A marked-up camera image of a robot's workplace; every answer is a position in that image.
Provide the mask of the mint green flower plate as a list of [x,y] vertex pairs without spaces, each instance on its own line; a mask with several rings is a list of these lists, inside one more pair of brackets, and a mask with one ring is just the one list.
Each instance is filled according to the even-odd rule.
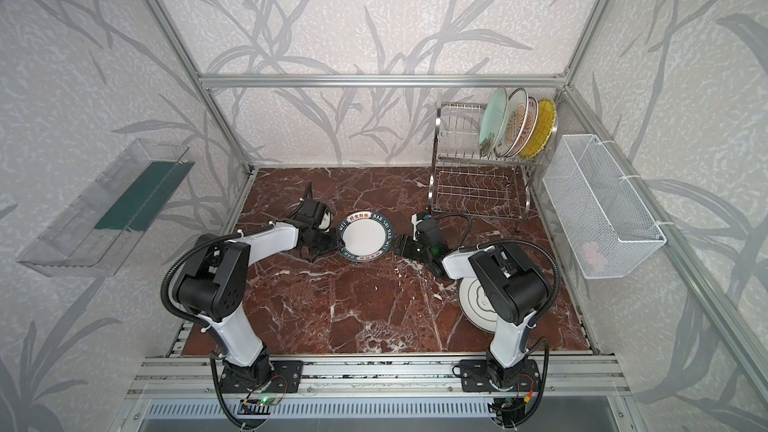
[[507,91],[500,87],[496,89],[486,104],[479,128],[478,147],[482,157],[488,157],[499,143],[507,118]]

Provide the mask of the orange sunburst plate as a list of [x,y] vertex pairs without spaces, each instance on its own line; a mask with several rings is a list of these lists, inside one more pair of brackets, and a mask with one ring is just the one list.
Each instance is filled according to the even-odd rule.
[[529,95],[525,88],[513,90],[507,100],[508,120],[494,148],[496,157],[511,157],[522,144],[530,116]]
[[538,102],[534,97],[530,96],[528,98],[528,115],[523,127],[523,134],[512,150],[513,156],[521,155],[522,149],[527,145],[527,143],[531,139],[537,120],[538,120]]

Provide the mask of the clear plastic wall tray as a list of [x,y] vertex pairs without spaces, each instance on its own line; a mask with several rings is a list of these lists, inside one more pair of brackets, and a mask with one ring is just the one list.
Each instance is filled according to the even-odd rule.
[[134,140],[18,262],[48,277],[115,275],[194,166],[188,151]]

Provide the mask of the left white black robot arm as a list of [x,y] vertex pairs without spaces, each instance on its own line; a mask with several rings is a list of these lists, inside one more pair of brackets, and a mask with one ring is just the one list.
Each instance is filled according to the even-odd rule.
[[253,372],[267,367],[269,359],[244,312],[249,267],[285,251],[307,248],[322,256],[342,245],[329,207],[304,198],[282,221],[229,235],[201,235],[166,273],[161,301],[173,315],[211,333],[226,364]]

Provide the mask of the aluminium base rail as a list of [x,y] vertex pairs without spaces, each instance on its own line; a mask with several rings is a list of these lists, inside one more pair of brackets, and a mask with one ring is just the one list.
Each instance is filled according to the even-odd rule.
[[[301,361],[300,372],[283,373],[275,385],[253,398],[335,399],[368,397],[458,398],[464,385],[485,385],[477,372],[462,372],[462,360],[472,354],[340,354],[285,355]],[[627,396],[631,393],[618,360],[613,356],[554,353],[550,356],[544,392],[547,396]],[[203,358],[146,359],[126,397],[213,398],[209,362]]]

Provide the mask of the steel two-tier dish rack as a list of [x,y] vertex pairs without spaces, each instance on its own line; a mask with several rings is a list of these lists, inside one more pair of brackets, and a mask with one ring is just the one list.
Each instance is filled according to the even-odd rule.
[[481,157],[478,149],[483,103],[436,106],[427,210],[485,219],[523,220],[535,213],[533,184],[554,155],[548,142],[535,157]]

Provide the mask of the aluminium cage frame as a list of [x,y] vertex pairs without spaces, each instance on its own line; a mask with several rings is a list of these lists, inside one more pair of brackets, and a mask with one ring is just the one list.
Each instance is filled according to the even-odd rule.
[[[491,88],[500,86],[521,86],[552,88],[560,98],[574,109],[577,118],[590,132],[603,140],[609,134],[596,116],[588,111],[585,99],[576,89],[573,80],[586,59],[588,49],[602,25],[605,15],[614,0],[597,0],[590,12],[584,31],[577,42],[576,50],[565,69],[549,74],[212,74],[198,71],[191,53],[183,43],[180,33],[172,23],[162,0],[142,0],[155,21],[158,29],[171,48],[174,57],[190,81],[194,93],[203,101],[206,110],[217,122],[225,137],[237,153],[243,153],[230,122],[217,108],[210,87],[214,88]],[[725,292],[706,270],[694,248],[683,235],[678,224],[660,205],[648,184],[640,179],[634,181],[641,202],[655,219],[660,220],[667,242],[665,253],[677,271],[689,293],[718,333],[733,360],[761,400],[767,398],[767,351],[757,336],[746,324]]]

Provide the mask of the yellow grid plate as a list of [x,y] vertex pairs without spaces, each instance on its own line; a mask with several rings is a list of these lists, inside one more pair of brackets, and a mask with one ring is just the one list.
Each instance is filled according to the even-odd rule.
[[552,134],[556,121],[556,106],[551,99],[543,98],[538,101],[538,118],[527,144],[520,152],[523,159],[532,159],[541,152]]

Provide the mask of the green rimmed Chinese text plate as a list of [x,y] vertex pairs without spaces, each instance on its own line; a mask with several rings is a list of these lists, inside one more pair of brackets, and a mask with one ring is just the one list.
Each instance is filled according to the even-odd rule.
[[387,253],[394,242],[394,228],[382,214],[358,211],[337,227],[344,245],[340,254],[352,262],[370,262]]

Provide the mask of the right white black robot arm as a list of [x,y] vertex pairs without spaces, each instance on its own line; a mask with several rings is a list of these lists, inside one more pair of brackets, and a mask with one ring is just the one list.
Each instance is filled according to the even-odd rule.
[[476,279],[497,314],[487,354],[499,371],[517,366],[536,322],[554,303],[561,275],[554,258],[535,243],[515,238],[452,248],[438,218],[417,222],[397,237],[394,253],[425,266],[438,279]]

